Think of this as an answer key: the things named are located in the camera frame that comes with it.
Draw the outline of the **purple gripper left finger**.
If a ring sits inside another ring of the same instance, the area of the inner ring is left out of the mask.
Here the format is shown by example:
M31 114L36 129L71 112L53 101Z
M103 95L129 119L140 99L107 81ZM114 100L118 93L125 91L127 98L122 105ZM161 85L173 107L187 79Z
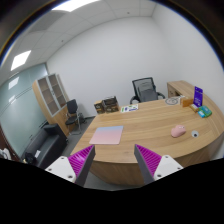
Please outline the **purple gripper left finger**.
M95 155L95 146L90 145L69 157L60 156L46 168L46 171L83 186Z

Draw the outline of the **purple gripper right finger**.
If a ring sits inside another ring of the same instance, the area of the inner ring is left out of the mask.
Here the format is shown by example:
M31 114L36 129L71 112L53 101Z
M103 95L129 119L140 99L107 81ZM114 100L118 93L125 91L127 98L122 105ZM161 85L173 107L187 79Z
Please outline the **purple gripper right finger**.
M134 147L134 155L145 185L182 169L182 166L171 156L161 156L138 144Z

